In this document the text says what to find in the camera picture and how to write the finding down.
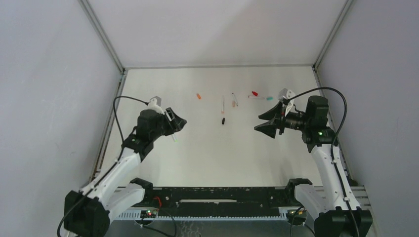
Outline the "white pen green end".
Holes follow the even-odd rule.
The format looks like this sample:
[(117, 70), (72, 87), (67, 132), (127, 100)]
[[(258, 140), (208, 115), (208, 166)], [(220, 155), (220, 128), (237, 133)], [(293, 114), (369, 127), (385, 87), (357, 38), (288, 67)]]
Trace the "white pen green end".
[(176, 143), (177, 142), (177, 137), (175, 135), (175, 130), (174, 130), (172, 124), (171, 124), (172, 118), (170, 117), (170, 115), (169, 115), (169, 113), (167, 111), (165, 111), (165, 115), (166, 115), (166, 117), (168, 119), (168, 122), (169, 122), (169, 125), (170, 125), (170, 129), (172, 131), (171, 137), (172, 137), (173, 141)]

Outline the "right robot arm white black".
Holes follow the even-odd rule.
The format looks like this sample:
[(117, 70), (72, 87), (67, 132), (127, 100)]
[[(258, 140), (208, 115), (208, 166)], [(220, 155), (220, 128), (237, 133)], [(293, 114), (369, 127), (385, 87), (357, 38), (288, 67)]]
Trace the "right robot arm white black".
[(304, 112), (291, 112), (292, 99), (281, 99), (275, 107), (259, 115), (265, 122), (256, 131), (275, 138), (286, 128), (302, 133), (319, 170), (325, 197), (310, 183), (296, 184), (294, 198), (307, 210), (314, 221), (317, 237), (365, 237), (373, 223), (370, 211), (363, 210), (345, 176), (339, 155), (336, 133), (328, 126), (328, 100), (310, 96)]

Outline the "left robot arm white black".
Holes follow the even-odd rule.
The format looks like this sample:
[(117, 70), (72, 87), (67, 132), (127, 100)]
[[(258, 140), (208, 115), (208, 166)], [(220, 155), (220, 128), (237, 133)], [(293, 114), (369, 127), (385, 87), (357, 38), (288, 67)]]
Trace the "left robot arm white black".
[(111, 223), (134, 204), (143, 201), (146, 189), (137, 183), (128, 183), (116, 192), (120, 182), (139, 167), (152, 151), (154, 142), (162, 136), (181, 131), (187, 120), (171, 108), (155, 106), (142, 110), (137, 125), (122, 142), (118, 157), (102, 174), (79, 191), (70, 191), (65, 197), (64, 215), (57, 228), (66, 235), (103, 237)]

